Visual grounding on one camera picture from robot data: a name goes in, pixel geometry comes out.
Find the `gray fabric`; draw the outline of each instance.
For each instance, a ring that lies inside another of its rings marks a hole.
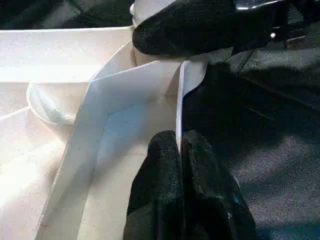
[[[229,58],[233,66],[238,64],[237,60],[232,62],[234,58]],[[320,109],[319,94],[310,92],[311,87],[320,86],[320,24],[310,27],[308,38],[298,48],[284,50],[282,43],[271,43],[255,50],[240,75],[274,89],[305,86],[305,93],[301,90],[288,94]],[[318,140],[283,135],[277,142],[257,144],[255,151],[239,157],[241,161],[229,162],[229,167],[241,185],[258,228],[320,224]],[[299,239],[320,239],[319,231],[317,238]]]

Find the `dark fabric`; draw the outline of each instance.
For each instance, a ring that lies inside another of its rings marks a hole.
[[[196,131],[183,135],[182,165],[187,235],[194,240],[256,239],[255,222],[237,182]]]
[[[131,187],[124,240],[183,239],[183,181],[173,131],[156,134]]]
[[[2,0],[0,29],[122,27],[134,0]]]
[[[152,138],[131,187],[124,240],[254,240],[239,186],[197,132]]]
[[[319,240],[319,225],[292,225],[262,228],[258,231],[260,240]]]
[[[228,68],[209,65],[185,96],[183,130],[209,141],[237,178],[258,228],[319,227],[320,105],[310,101],[318,91],[290,96]],[[318,239],[309,234],[305,239]]]
[[[308,36],[300,45],[285,50],[283,45],[269,44],[256,49],[240,75],[256,83],[275,89],[305,86],[309,90],[320,87],[320,23],[308,29]]]
[[[230,0],[176,0],[135,29],[133,44],[140,52],[157,56],[190,56],[230,47],[236,54],[273,41],[292,43],[319,20],[317,1],[242,2],[245,7],[236,9]]]

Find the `white surface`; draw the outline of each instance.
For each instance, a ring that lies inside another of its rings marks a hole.
[[[0,118],[28,106],[27,83],[3,82],[0,84]]]
[[[208,66],[208,54],[192,56],[183,61],[180,67],[179,86],[177,91],[175,134],[178,150],[182,142],[182,107],[184,96],[203,81]]]
[[[176,103],[176,96],[162,97],[107,119],[78,240],[122,239],[131,183],[151,138],[175,129]]]
[[[32,240],[65,145],[56,140],[0,166],[0,239]]]
[[[201,83],[207,62],[207,55],[195,56],[179,71],[180,60],[158,60],[89,84],[36,240],[122,239],[132,180],[150,139],[181,131],[183,96]]]
[[[105,120],[107,123],[111,121],[112,126],[112,120],[108,118],[111,114],[162,98],[166,93],[170,95],[173,89],[178,88],[178,81],[173,82],[173,79],[179,73],[180,64],[181,61],[175,59],[154,61],[89,83],[40,220],[37,240],[77,239],[104,129],[106,134],[114,131],[105,127]],[[166,119],[168,109],[157,109],[151,107],[146,113],[153,111],[150,116],[161,114],[161,119]],[[134,120],[134,116],[130,115],[125,118],[129,123]],[[174,119],[170,124],[171,129],[175,128]],[[169,127],[167,124],[159,128],[156,126],[149,133]]]
[[[0,31],[1,240],[34,239],[87,82],[132,30]]]
[[[133,27],[0,30],[0,82],[88,82]]]
[[[56,140],[55,135],[25,107],[0,118],[0,166]]]

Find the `black fabric surface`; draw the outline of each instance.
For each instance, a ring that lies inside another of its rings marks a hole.
[[[132,25],[134,0],[2,0],[0,29],[66,29]]]
[[[254,240],[255,222],[239,186],[209,143],[156,134],[131,187],[124,240]]]
[[[300,239],[307,226],[317,227],[302,239],[319,239],[318,95],[290,96],[216,64],[183,100],[184,131],[200,132],[237,178],[263,239]]]

